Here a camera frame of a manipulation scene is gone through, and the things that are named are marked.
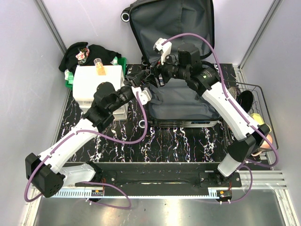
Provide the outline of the black floral print garment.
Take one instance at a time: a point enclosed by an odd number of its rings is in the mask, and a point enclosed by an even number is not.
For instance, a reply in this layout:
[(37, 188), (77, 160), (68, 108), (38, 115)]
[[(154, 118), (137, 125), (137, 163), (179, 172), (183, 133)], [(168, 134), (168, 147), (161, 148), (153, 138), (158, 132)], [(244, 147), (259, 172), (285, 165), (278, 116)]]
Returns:
[(89, 46), (88, 42), (76, 42), (67, 48), (58, 69), (75, 73), (77, 66), (94, 66), (96, 58), (100, 58), (103, 65), (111, 65), (115, 57), (121, 58), (122, 55), (100, 45)]

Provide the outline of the space astronaut hard-shell suitcase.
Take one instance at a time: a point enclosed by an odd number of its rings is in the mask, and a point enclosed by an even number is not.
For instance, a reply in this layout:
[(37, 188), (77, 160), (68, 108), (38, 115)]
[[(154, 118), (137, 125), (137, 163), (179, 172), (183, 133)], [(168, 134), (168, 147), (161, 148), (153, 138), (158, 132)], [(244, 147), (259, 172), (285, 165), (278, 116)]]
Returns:
[(212, 127), (221, 116), (190, 89), (190, 78), (217, 76), (206, 62), (214, 47), (214, 6), (210, 0), (138, 0), (121, 13), (133, 31), (152, 100), (147, 105), (149, 123), (155, 127)]

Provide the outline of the teal green garment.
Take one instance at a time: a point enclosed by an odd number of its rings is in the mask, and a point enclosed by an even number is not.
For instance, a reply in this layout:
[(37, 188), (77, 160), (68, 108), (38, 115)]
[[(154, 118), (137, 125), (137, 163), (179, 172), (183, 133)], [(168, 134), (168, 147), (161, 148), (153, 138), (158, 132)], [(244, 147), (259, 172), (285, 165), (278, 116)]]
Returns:
[(112, 65), (118, 65), (118, 64), (119, 64), (119, 63), (118, 63), (118, 57), (117, 57), (117, 56), (113, 58), (113, 60), (111, 61), (111, 64), (112, 64)]

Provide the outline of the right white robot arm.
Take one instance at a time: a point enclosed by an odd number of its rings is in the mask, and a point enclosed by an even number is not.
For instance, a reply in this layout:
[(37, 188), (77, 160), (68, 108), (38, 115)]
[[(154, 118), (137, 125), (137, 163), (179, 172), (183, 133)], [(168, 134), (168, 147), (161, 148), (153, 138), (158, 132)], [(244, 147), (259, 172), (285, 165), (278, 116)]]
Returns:
[(158, 127), (201, 127), (224, 119), (236, 139), (219, 163), (214, 182), (225, 186), (230, 175), (255, 152), (269, 134), (269, 126), (260, 125), (223, 87), (212, 67), (186, 68), (164, 65), (168, 83), (162, 87), (148, 85), (152, 94), (149, 113)]

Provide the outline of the white storage bins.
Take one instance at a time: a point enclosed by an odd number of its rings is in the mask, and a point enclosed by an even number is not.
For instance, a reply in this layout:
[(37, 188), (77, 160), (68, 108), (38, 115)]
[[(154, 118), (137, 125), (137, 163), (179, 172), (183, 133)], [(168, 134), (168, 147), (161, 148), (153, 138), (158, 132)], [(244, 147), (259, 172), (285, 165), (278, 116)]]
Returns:
[(95, 66), (77, 66), (73, 80), (73, 98), (78, 103), (79, 108), (85, 114), (91, 107), (94, 94), (98, 86), (109, 82), (111, 85), (103, 86), (103, 95), (108, 96), (112, 101), (113, 97), (119, 94), (119, 90), (124, 86), (124, 73), (120, 65), (105, 65), (105, 75), (98, 75)]

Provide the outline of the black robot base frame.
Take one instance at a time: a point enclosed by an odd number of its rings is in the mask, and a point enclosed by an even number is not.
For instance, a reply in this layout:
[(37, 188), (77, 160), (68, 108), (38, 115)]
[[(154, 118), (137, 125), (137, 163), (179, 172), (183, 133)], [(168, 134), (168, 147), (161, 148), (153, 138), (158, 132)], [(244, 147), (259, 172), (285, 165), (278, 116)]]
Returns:
[(96, 163), (101, 170), (99, 181), (126, 188), (240, 188), (240, 175), (228, 178), (217, 171), (216, 163)]

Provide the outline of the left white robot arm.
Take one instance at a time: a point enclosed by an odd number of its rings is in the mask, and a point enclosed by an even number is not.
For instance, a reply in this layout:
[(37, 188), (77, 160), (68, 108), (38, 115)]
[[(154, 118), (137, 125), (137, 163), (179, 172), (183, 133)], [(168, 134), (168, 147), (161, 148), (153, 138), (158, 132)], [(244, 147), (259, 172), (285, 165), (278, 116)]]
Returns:
[(28, 183), (24, 191), (27, 202), (35, 199), (28, 198), (30, 185), (34, 185), (40, 192), (38, 197), (54, 196), (63, 186), (75, 183), (89, 183), (91, 186), (100, 184), (101, 169), (93, 163), (85, 163), (78, 167), (64, 167), (69, 158), (84, 144), (96, 136), (101, 136), (115, 143), (133, 145), (140, 143), (145, 133), (134, 141), (114, 139), (102, 132), (113, 122), (113, 112), (132, 99), (137, 99), (143, 118), (147, 119), (143, 105), (150, 99), (145, 85), (146, 72), (132, 73), (126, 76), (125, 85), (118, 90), (110, 82), (102, 82), (94, 93), (91, 107), (83, 115), (78, 124), (52, 147), (41, 152), (33, 153), (25, 158), (25, 171)]

